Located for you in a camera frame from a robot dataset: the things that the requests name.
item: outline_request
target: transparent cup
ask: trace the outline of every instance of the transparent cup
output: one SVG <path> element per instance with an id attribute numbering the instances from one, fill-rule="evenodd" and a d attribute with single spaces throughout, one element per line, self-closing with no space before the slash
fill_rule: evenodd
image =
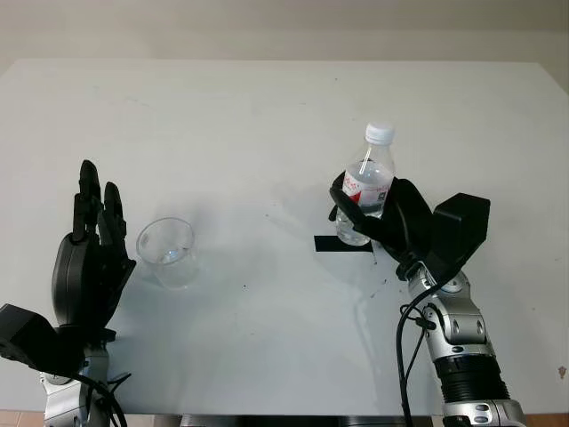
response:
<path id="1" fill-rule="evenodd" d="M 195 236 L 179 218 L 151 222 L 136 240 L 136 252 L 167 289 L 188 287 L 197 274 Z"/>

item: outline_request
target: black cable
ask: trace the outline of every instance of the black cable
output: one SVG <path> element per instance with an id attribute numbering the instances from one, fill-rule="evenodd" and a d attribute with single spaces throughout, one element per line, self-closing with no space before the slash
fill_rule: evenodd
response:
<path id="1" fill-rule="evenodd" d="M 118 389 L 118 386 L 121 385 L 122 383 L 124 383 L 126 380 L 128 380 L 130 377 L 132 376 L 132 374 L 125 374 L 124 376 L 121 376 L 120 378 L 118 378 L 117 380 L 114 381 L 109 381 L 109 384 L 114 384 L 115 387 L 113 387 L 110 392 L 114 395 L 115 394 L 115 390 Z"/>
<path id="2" fill-rule="evenodd" d="M 407 307 L 409 307 L 409 304 L 404 304 L 401 307 L 399 307 L 399 313 L 403 315 L 403 310 L 405 310 Z M 419 348 L 421 347 L 423 339 L 425 338 L 425 334 L 427 333 L 427 329 L 429 328 L 429 323 L 430 323 L 427 320 L 427 318 L 425 318 L 425 315 L 421 310 L 419 310 L 417 307 L 413 307 L 413 310 L 419 313 L 419 316 L 416 318 L 411 318 L 407 316 L 407 319 L 414 321 L 417 324 L 417 326 L 421 327 L 421 336 L 419 337 L 419 340 L 417 340 L 417 344 L 415 345 L 415 350 L 413 351 L 413 355 L 411 356 L 411 361 L 409 362 L 409 366 L 407 367 L 407 370 L 405 372 L 405 380 L 407 382 L 409 381 L 409 374 L 411 373 L 411 369 L 413 368 L 413 364 L 415 363 L 415 359 L 417 358 L 417 353 L 419 352 Z"/>
<path id="3" fill-rule="evenodd" d="M 405 382 L 409 381 L 409 374 L 411 373 L 411 368 L 413 367 L 413 363 L 415 363 L 415 358 L 417 358 L 417 353 L 419 352 L 419 348 L 421 347 L 421 344 L 423 342 L 423 338 L 425 338 L 425 334 L 427 333 L 427 330 L 422 327 L 421 328 L 421 336 L 419 337 L 419 340 L 417 341 L 417 345 L 415 346 L 415 351 L 413 352 L 413 356 L 411 357 L 411 361 L 409 362 L 409 366 L 407 367 L 407 372 L 405 372 Z"/>
<path id="4" fill-rule="evenodd" d="M 413 310 L 417 310 L 417 305 L 423 301 L 428 296 L 434 294 L 436 291 L 440 290 L 445 285 L 445 282 L 438 283 L 426 291 L 421 292 L 417 295 L 411 303 L 407 306 L 399 322 L 397 323 L 396 332 L 396 354 L 397 354 L 397 372 L 399 374 L 399 390 L 401 392 L 401 407 L 403 408 L 403 415 L 405 416 L 405 425 L 407 427 L 413 427 L 413 419 L 411 418 L 411 409 L 409 408 L 409 397 L 407 396 L 407 380 L 405 379 L 405 366 L 403 362 L 403 348 L 402 348 L 402 338 L 403 338 L 403 326 L 405 322 L 409 319 L 409 314 Z"/>
<path id="5" fill-rule="evenodd" d="M 69 378 L 72 378 L 72 379 L 77 380 L 83 384 L 86 384 L 90 387 L 93 387 L 106 400 L 106 403 L 108 403 L 110 405 L 110 407 L 112 407 L 115 410 L 115 414 L 118 417 L 118 421 L 120 422 L 121 427 L 127 427 L 126 418 L 124 418 L 123 409 L 121 408 L 121 406 L 116 401 L 113 393 L 108 391 L 104 385 L 102 385 L 101 383 L 97 383 L 96 381 L 92 380 L 91 378 L 88 378 L 88 377 L 80 375 L 80 374 L 72 374 Z"/>

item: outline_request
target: red and white label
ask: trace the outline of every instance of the red and white label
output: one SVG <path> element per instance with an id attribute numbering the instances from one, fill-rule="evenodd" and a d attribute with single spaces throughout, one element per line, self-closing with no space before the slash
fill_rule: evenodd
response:
<path id="1" fill-rule="evenodd" d="M 341 189 L 360 206 L 383 205 L 392 180 L 390 179 L 381 185 L 366 184 L 357 180 L 354 175 L 346 171 Z"/>

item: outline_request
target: bottle cap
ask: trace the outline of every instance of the bottle cap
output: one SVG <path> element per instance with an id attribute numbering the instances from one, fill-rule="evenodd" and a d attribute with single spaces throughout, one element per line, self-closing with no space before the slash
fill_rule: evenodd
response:
<path id="1" fill-rule="evenodd" d="M 370 144 L 391 145 L 395 128 L 388 123 L 368 123 L 365 128 L 365 140 Z"/>

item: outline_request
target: wire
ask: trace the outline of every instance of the wire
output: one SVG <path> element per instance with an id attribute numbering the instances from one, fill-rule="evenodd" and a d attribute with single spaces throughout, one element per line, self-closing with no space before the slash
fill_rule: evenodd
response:
<path id="1" fill-rule="evenodd" d="M 426 333 L 427 333 L 427 330 L 423 327 L 421 329 L 421 336 L 419 337 L 419 340 L 417 341 L 417 345 L 415 346 L 415 351 L 413 352 L 413 356 L 411 357 L 411 361 L 409 362 L 409 366 L 407 367 L 407 372 L 405 372 L 405 382 L 409 381 L 409 374 L 411 373 L 411 368 L 413 367 L 413 363 L 415 363 L 415 358 L 417 357 L 417 353 L 419 352 L 419 348 L 421 347 L 421 344 L 423 343 L 423 338 L 425 338 Z"/>
<path id="2" fill-rule="evenodd" d="M 132 374 L 124 374 L 124 376 L 121 376 L 120 378 L 113 380 L 113 381 L 109 381 L 109 384 L 114 384 L 115 387 L 113 387 L 112 389 L 110 389 L 110 392 L 114 395 L 115 394 L 115 390 L 118 389 L 118 386 L 121 385 L 122 383 L 124 383 L 126 380 L 128 380 L 130 377 L 132 376 Z"/>
<path id="3" fill-rule="evenodd" d="M 409 397 L 407 396 L 407 378 L 405 377 L 405 366 L 403 362 L 403 346 L 401 344 L 403 338 L 403 327 L 405 326 L 405 322 L 409 320 L 409 315 L 413 310 L 417 309 L 417 305 L 421 301 L 423 301 L 428 296 L 434 294 L 438 290 L 440 290 L 445 285 L 444 281 L 433 285 L 426 291 L 421 292 L 417 295 L 410 303 L 407 305 L 403 313 L 401 314 L 401 318 L 399 318 L 399 322 L 397 323 L 397 332 L 396 332 L 396 354 L 397 354 L 397 372 L 399 374 L 399 390 L 401 392 L 401 407 L 403 407 L 403 415 L 405 417 L 405 425 L 407 427 L 413 427 L 413 419 L 411 418 L 411 409 L 409 408 Z"/>
<path id="4" fill-rule="evenodd" d="M 116 401 L 113 393 L 108 391 L 104 385 L 102 385 L 101 383 L 97 383 L 96 381 L 92 380 L 91 378 L 88 378 L 88 377 L 80 375 L 80 374 L 73 374 L 70 376 L 70 378 L 73 378 L 74 380 L 77 380 L 83 384 L 86 384 L 89 387 L 93 387 L 105 399 L 106 403 L 108 403 L 108 405 L 115 410 L 115 414 L 118 417 L 118 421 L 121 424 L 121 427 L 127 427 L 126 418 L 124 418 L 123 409 L 121 408 L 121 406 Z M 116 422 L 112 416 L 111 416 L 111 420 L 113 421 L 113 424 L 116 425 Z"/>

